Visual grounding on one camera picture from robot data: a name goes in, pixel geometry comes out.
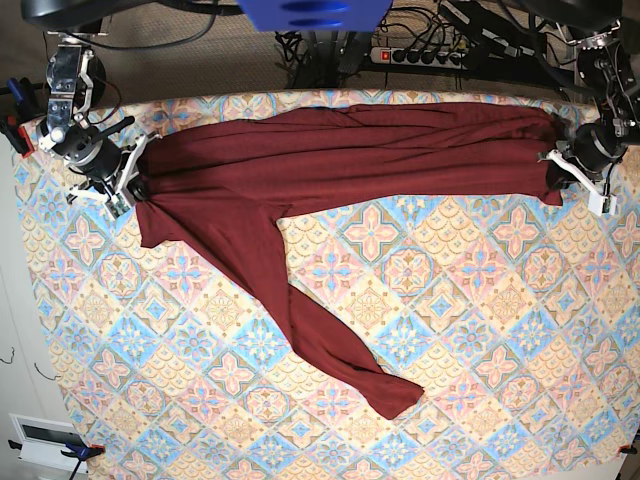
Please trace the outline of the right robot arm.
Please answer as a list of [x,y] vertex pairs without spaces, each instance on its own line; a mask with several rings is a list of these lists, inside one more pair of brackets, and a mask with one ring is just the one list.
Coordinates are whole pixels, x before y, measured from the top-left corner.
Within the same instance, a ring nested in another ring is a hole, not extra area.
[[101,32],[102,21],[140,6],[140,1],[22,1],[22,18],[59,37],[49,60],[46,81],[50,97],[46,117],[38,125],[39,148],[62,160],[84,181],[70,188],[67,202],[87,198],[118,209],[147,197],[138,160],[152,138],[139,136],[120,148],[110,136],[134,122],[129,116],[101,130],[90,110],[107,86],[102,64],[88,40]]

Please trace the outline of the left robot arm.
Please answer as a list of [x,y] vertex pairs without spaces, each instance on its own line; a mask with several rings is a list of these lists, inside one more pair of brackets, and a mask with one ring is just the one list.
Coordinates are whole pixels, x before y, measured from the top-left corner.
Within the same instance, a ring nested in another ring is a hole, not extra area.
[[[623,18],[621,1],[519,1],[528,13],[528,25],[521,25],[502,1],[498,6],[514,27],[533,43],[535,58],[542,69],[562,87],[593,99],[599,112],[594,123],[580,126],[573,139],[562,142],[563,160],[590,180],[610,184],[610,173],[627,148],[639,144],[639,81],[633,73],[617,31]],[[554,24],[561,40],[578,52],[577,85],[551,67],[541,44],[536,19]]]

